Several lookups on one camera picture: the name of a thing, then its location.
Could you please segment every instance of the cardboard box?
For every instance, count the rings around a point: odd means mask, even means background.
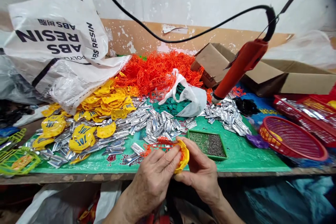
[[[209,43],[195,57],[191,69],[196,71],[203,66],[201,81],[213,88],[236,56],[221,44]],[[327,95],[336,83],[336,74],[297,61],[262,59],[241,81],[260,97],[278,93]]]
[[[197,71],[203,66],[204,72],[201,81],[207,88],[213,88],[224,78],[228,72],[228,69],[225,68],[236,56],[221,44],[209,43],[196,53],[195,57],[191,70]]]
[[[262,59],[241,81],[260,97],[277,93],[327,95],[336,74],[297,61]]]

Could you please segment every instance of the green table mat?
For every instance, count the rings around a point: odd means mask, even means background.
[[[217,171],[219,172],[288,172],[291,169],[283,163],[280,158],[271,149],[258,149],[252,146],[245,137],[240,137],[235,133],[225,130],[219,121],[215,121],[212,125],[207,122],[204,117],[197,117],[197,127],[193,128],[199,131],[220,134],[226,148],[228,159],[224,161],[216,161]],[[249,126],[252,134],[256,134],[253,127],[245,118],[243,121]],[[133,142],[143,146],[146,143],[143,139],[145,129],[136,132],[134,136],[129,136],[125,140],[124,154],[114,155],[107,159],[108,156],[102,156],[105,149],[92,153],[90,157],[80,163],[70,165],[64,164],[61,168],[55,169],[42,161],[32,172],[33,173],[136,173],[141,159],[138,159],[131,166],[122,164],[122,160],[128,155],[133,154],[131,145]]]

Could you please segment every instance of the power cord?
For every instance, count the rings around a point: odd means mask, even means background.
[[[142,28],[144,28],[149,34],[151,34],[154,38],[156,38],[157,40],[160,40],[162,42],[165,42],[165,43],[182,43],[182,42],[186,42],[186,41],[189,41],[189,40],[192,40],[192,39],[195,39],[197,37],[200,37],[220,26],[222,26],[223,24],[247,13],[247,12],[250,12],[250,11],[253,11],[253,10],[257,10],[257,9],[264,9],[266,10],[266,15],[267,15],[267,19],[268,19],[268,25],[266,28],[268,28],[267,30],[267,33],[265,35],[265,37],[263,38],[264,41],[268,42],[269,40],[271,40],[272,38],[272,35],[274,34],[274,31],[275,31],[275,25],[276,25],[276,22],[275,22],[275,12],[274,12],[274,9],[270,6],[267,6],[267,5],[257,5],[257,6],[254,6],[254,7],[251,7],[249,9],[246,9],[232,17],[230,17],[229,19],[226,19],[225,21],[219,23],[218,25],[214,26],[214,27],[211,27],[209,28],[208,30],[205,30],[195,36],[192,36],[190,38],[185,38],[185,39],[182,39],[182,40],[165,40],[163,38],[160,38],[159,36],[157,36],[154,32],[152,32],[146,25],[144,25],[140,20],[138,20],[136,17],[134,17],[131,13],[129,13],[124,7],[122,7],[120,5],[120,3],[117,1],[117,0],[112,0],[114,2],[114,4],[122,11],[124,12],[127,16],[129,16],[131,19],[133,19],[135,22],[137,22]]]

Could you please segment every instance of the transparent plastic bag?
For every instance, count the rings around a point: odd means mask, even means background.
[[[318,30],[295,34],[287,43],[270,48],[263,59],[295,60],[323,69],[336,68],[336,50],[328,36]]]
[[[22,104],[51,102],[44,98],[15,69],[6,55],[0,55],[0,100]]]

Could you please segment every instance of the lime green plastic frame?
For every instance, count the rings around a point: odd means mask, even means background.
[[[23,156],[31,156],[32,159],[29,164],[25,167],[20,167],[19,169],[13,169],[12,165],[19,158]],[[4,175],[25,175],[28,174],[32,169],[34,169],[41,162],[38,155],[28,147],[22,146],[20,149],[1,151],[0,152],[0,174]]]
[[[196,141],[194,141],[192,138],[190,138],[190,133],[198,133],[198,134],[203,134],[203,135],[217,135],[217,136],[219,136],[220,141],[222,142],[222,150],[223,150],[224,157],[208,155],[207,151],[205,149],[206,147],[205,147],[204,142],[199,142],[199,141],[196,142]],[[188,130],[186,137],[189,138],[190,140],[192,140],[193,142],[195,142],[197,144],[197,146],[201,149],[201,151],[205,155],[208,156],[208,158],[213,159],[213,160],[225,160],[225,159],[228,159],[228,155],[226,154],[226,151],[225,151],[225,146],[224,146],[224,143],[223,143],[223,139],[221,138],[221,136],[219,134],[207,133],[207,132],[197,131],[197,130]]]

